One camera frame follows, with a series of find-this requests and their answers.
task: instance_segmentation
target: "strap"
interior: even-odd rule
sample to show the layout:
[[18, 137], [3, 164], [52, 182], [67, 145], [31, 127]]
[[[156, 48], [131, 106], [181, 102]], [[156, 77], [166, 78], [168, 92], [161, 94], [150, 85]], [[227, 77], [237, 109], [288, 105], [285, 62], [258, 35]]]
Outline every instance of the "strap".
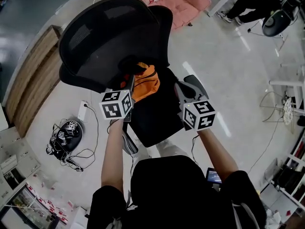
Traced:
[[250, 210], [250, 208], [245, 204], [245, 203], [241, 203], [241, 205], [236, 205], [234, 203], [232, 203], [232, 206], [233, 206], [233, 211], [234, 211], [234, 217], [235, 217], [235, 222], [236, 222], [236, 228], [237, 229], [242, 229], [242, 225], [240, 223], [240, 220], [239, 220], [239, 217], [238, 217], [238, 214], [235, 210], [234, 207], [243, 207], [245, 209], [245, 211], [247, 212], [248, 216], [251, 218], [251, 220], [253, 221], [254, 225], [255, 225], [255, 228], [256, 229], [260, 229], [259, 226], [258, 226], [258, 223], [257, 223], [257, 220], [254, 216], [254, 214], [252, 213], [252, 211]]

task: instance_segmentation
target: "black pants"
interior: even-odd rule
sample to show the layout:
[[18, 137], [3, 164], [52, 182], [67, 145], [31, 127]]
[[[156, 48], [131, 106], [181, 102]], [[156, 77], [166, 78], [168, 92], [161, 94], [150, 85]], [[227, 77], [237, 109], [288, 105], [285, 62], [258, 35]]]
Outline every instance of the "black pants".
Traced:
[[237, 0], [233, 8], [228, 12], [227, 17], [234, 19], [243, 13], [246, 9], [255, 9], [246, 15], [239, 16], [243, 23], [252, 22], [258, 19], [265, 18], [270, 15], [270, 12], [280, 8], [278, 0]]

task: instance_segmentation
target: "office chair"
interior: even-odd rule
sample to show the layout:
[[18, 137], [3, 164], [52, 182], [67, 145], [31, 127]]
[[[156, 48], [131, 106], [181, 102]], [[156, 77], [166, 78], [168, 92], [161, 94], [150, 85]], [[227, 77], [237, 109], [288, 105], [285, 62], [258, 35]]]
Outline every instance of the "office chair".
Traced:
[[[181, 92], [186, 98], [196, 95], [190, 84], [179, 82], [168, 68], [167, 45], [172, 22], [172, 12], [163, 6], [148, 8], [141, 0], [102, 0], [73, 19], [59, 42], [63, 62], [60, 79], [98, 93], [107, 88], [119, 90], [117, 83], [124, 76], [121, 66], [129, 59], [155, 66], [160, 87], [134, 104], [128, 123], [145, 147], [183, 128], [183, 100], [177, 97], [175, 84], [181, 89], [180, 96]], [[184, 81], [206, 94], [193, 75]], [[127, 134], [127, 123], [123, 130], [129, 143], [129, 150], [124, 150], [136, 153], [137, 147]]]
[[264, 19], [262, 31], [265, 36], [274, 37], [283, 32], [297, 19], [297, 14], [304, 0], [278, 0], [279, 10], [273, 11]]

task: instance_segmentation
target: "orange bag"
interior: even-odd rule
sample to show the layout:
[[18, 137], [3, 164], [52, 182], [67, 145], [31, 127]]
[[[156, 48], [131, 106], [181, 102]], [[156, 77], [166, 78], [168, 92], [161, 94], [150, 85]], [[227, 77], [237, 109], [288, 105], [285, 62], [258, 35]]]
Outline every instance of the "orange bag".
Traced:
[[138, 63], [138, 66], [146, 70], [135, 75], [132, 94], [132, 98], [135, 102], [157, 92], [160, 86], [158, 73], [153, 65], [146, 65], [140, 62]]

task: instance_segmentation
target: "chair backrest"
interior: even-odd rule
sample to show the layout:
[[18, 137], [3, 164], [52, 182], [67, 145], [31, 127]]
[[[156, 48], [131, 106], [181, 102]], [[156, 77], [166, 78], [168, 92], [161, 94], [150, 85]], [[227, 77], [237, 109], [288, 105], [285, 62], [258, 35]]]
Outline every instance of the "chair backrest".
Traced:
[[159, 31], [141, 0], [102, 0], [81, 12], [62, 34], [62, 67], [71, 77], [101, 86], [100, 92], [113, 88], [113, 79], [122, 74], [118, 66], [128, 57], [160, 58]]

